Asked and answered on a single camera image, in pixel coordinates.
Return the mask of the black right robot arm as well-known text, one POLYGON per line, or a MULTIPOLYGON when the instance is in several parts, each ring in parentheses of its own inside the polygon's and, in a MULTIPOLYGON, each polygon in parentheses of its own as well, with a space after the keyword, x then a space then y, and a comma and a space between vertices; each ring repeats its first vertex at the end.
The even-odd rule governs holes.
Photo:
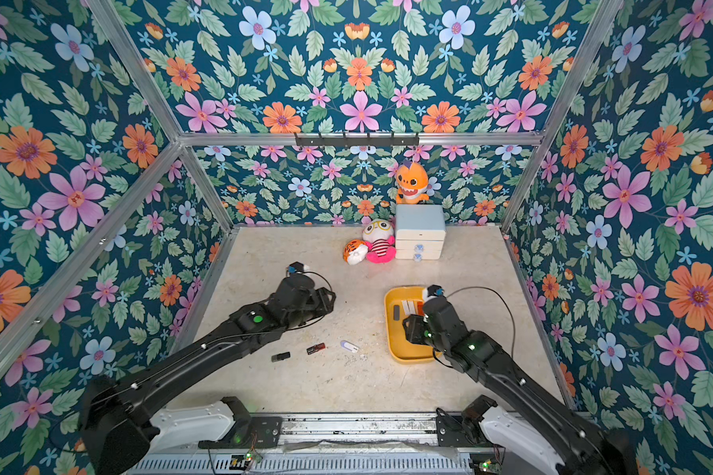
POLYGON ((544 474, 636 474, 631 443, 621 429, 604 431, 566 407, 529 376, 485 332, 470 331, 443 289, 423 291, 423 313, 402 322, 406 340, 430 346, 451 368, 487 388, 516 413, 497 403, 475 424, 494 445, 544 474))

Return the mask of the white blue usb flash drive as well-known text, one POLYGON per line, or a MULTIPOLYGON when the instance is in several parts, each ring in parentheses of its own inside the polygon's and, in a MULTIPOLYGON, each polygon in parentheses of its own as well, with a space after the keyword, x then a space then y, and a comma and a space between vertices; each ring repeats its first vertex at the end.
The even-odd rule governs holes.
POLYGON ((348 352, 357 353, 360 351, 360 348, 358 346, 352 344, 351 342, 347 342, 346 340, 342 340, 341 346, 342 348, 344 348, 344 350, 348 350, 348 352))

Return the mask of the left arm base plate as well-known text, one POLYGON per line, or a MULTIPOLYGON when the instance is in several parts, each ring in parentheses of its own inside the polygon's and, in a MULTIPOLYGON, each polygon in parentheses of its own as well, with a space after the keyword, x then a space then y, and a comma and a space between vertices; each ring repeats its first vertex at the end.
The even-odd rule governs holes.
POLYGON ((280 417, 257 417, 241 420, 219 441, 200 441, 201 449, 267 449, 278 446, 281 436, 280 417))

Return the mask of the black usb flash drive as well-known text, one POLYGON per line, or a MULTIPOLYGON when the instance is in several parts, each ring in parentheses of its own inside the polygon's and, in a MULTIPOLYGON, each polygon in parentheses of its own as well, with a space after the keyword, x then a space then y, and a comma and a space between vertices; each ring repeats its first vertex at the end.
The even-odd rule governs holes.
POLYGON ((291 353, 290 352, 281 352, 278 354, 275 354, 271 357, 272 362, 281 362, 285 361, 287 359, 291 358, 291 353))

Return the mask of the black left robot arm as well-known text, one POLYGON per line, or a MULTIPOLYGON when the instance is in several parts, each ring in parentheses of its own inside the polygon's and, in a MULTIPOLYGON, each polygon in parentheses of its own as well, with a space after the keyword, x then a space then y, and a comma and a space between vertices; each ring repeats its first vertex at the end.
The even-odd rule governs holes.
POLYGON ((152 421, 158 411, 222 367, 331 314, 336 299, 331 286, 317 288, 307 274, 293 273, 267 299, 239 308, 168 358, 119 380, 94 378, 81 398, 78 430, 95 472, 134 467, 160 435, 152 421))

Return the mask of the dark red usb flash drive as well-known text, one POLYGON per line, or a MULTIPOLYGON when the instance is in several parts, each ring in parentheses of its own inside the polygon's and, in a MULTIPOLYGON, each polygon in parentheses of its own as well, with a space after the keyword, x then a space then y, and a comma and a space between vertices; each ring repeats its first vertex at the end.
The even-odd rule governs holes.
POLYGON ((314 344, 314 346, 309 346, 307 348, 306 352, 308 355, 315 354, 317 352, 322 352, 326 348, 326 344, 324 342, 321 342, 320 344, 314 344))

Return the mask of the yellow plastic storage tray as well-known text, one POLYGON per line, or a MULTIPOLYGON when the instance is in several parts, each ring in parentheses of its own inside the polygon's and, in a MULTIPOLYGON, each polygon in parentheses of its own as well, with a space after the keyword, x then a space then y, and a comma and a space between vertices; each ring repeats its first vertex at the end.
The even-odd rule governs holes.
POLYGON ((419 346, 406 340, 403 322, 406 317, 402 310, 403 300, 423 302, 422 286, 404 286, 389 290, 384 297, 385 325, 389 352, 392 357, 402 364, 427 363, 433 360, 433 350, 430 346, 419 346), (393 320, 393 306, 398 305, 401 310, 401 320, 393 320))

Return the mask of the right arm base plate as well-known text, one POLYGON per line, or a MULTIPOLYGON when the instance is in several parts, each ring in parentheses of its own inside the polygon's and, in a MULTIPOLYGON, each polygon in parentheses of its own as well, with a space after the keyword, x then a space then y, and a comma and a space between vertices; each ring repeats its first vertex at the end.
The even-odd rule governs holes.
POLYGON ((463 413, 448 413, 442 408, 437 408, 435 423, 439 447, 494 447, 494 444, 483 433, 480 423, 463 413))

